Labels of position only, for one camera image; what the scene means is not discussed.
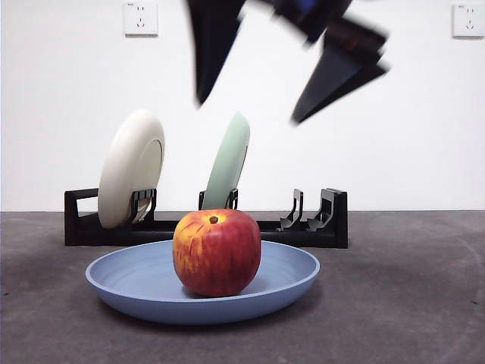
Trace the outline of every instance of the gray floor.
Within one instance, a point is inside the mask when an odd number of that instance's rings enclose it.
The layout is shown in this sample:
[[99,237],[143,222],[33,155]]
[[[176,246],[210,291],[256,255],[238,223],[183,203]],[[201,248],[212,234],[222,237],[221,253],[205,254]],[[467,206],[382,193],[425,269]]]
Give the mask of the gray floor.
[[107,307],[61,213],[2,214],[2,363],[485,363],[485,212],[351,212],[348,250],[274,314],[211,327]]

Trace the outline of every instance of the apple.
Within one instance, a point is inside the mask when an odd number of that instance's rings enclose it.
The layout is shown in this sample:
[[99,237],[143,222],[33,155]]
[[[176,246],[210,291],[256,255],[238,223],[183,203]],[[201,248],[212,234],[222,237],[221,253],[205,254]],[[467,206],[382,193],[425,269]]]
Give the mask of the apple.
[[190,212],[174,232],[174,267],[191,291],[207,297],[232,296],[255,277],[261,261],[261,232],[245,212]]

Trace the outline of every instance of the light blue bowl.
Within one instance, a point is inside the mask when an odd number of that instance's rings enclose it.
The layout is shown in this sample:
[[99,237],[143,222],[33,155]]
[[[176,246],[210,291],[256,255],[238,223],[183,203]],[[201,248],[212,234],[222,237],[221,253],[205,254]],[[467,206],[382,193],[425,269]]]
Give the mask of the light blue bowl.
[[231,297],[198,297],[183,287],[172,263],[172,240],[102,256],[88,266],[86,279],[101,300],[138,319],[178,325],[253,319],[295,302],[320,271],[318,260],[304,250],[269,241],[261,247],[255,279]]

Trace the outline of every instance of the electrical outlet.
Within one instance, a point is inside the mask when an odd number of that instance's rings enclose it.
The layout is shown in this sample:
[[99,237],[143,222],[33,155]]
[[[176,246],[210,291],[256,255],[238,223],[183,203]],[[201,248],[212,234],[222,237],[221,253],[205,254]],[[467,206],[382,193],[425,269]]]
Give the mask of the electrical outlet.
[[485,36],[485,4],[453,5],[453,36],[482,38]]
[[124,5],[124,33],[127,36],[158,35],[156,2],[128,2]]

